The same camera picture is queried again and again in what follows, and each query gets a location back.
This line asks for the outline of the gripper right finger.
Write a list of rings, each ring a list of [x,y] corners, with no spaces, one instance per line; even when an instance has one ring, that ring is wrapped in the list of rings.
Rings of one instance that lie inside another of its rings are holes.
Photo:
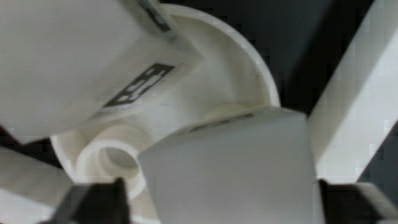
[[[372,183],[319,183],[326,224],[398,224],[398,207]]]

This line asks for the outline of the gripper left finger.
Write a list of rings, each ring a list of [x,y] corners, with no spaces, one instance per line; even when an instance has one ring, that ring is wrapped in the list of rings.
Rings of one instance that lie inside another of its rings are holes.
[[[72,187],[51,219],[38,224],[131,224],[127,185],[111,183]]]

